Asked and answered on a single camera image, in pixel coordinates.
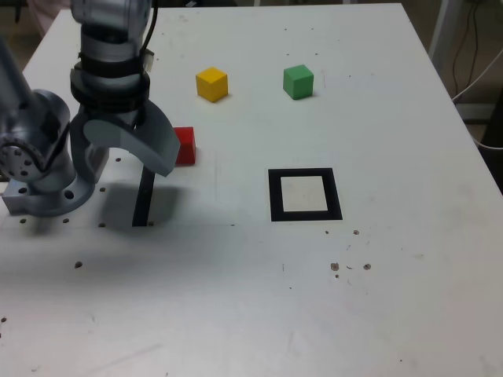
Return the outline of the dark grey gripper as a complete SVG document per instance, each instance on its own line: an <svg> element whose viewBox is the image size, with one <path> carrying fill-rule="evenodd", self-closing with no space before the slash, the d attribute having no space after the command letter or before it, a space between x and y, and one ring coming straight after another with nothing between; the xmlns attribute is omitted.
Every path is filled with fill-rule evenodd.
<svg viewBox="0 0 503 377"><path fill-rule="evenodd" d="M163 177L174 169L180 149L170 121L151 101L132 108L81 104L69 131L75 170L92 185L100 180L108 162L109 148L128 151L146 168Z"/></svg>

